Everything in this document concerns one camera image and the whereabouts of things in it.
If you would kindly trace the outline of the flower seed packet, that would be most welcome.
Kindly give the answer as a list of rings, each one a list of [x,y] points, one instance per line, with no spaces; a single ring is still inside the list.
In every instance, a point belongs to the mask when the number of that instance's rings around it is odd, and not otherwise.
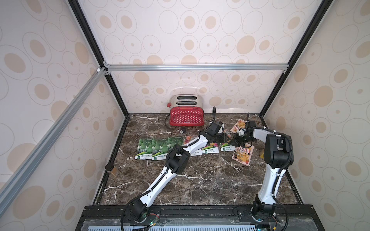
[[[201,150],[203,154],[217,154],[219,153],[219,145],[217,143],[210,143]]]
[[[191,156],[199,156],[198,150],[204,148],[206,144],[207,140],[203,136],[200,136],[186,144],[184,150],[189,152]]]
[[[231,135],[230,133],[225,133],[224,142],[220,143],[220,151],[222,152],[233,152],[236,151],[236,147],[231,144]]]

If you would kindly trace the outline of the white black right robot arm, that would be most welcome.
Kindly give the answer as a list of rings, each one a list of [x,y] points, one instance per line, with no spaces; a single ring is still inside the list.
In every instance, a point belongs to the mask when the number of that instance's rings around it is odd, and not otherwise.
[[[262,187],[252,204],[251,215],[257,218],[274,218],[277,206],[281,206],[285,213],[285,223],[281,228],[285,231],[289,224],[289,215],[286,207],[277,199],[278,188],[286,170],[294,162],[293,144],[291,136],[258,127],[256,122],[246,119],[241,126],[237,126],[231,144],[245,147],[247,143],[260,140],[265,143],[264,162],[266,171]]]

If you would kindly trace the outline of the orange striped seed packet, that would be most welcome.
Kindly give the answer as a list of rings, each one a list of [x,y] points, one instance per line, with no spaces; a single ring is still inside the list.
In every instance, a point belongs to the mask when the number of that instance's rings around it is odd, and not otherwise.
[[[245,165],[249,166],[251,161],[251,156],[253,154],[254,145],[249,145],[248,147],[236,147],[232,155],[232,159]]]
[[[242,120],[242,119],[239,119],[237,121],[237,123],[232,127],[230,132],[238,133],[240,130],[245,129],[245,128],[246,128],[246,121]]]

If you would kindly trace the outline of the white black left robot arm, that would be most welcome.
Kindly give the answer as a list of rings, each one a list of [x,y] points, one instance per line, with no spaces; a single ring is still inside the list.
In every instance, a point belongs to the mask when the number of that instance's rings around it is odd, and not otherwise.
[[[199,149],[207,146],[209,142],[217,138],[223,131],[222,125],[216,123],[216,107],[212,111],[213,119],[206,128],[198,131],[195,139],[184,145],[176,144],[167,154],[165,159],[165,166],[163,167],[159,176],[153,183],[139,196],[130,200],[123,209],[120,218],[120,228],[124,230],[124,219],[126,210],[129,209],[128,217],[132,214],[138,222],[143,222],[146,219],[148,208],[151,207],[164,189],[164,187],[177,175],[181,174],[186,168],[191,154]]]

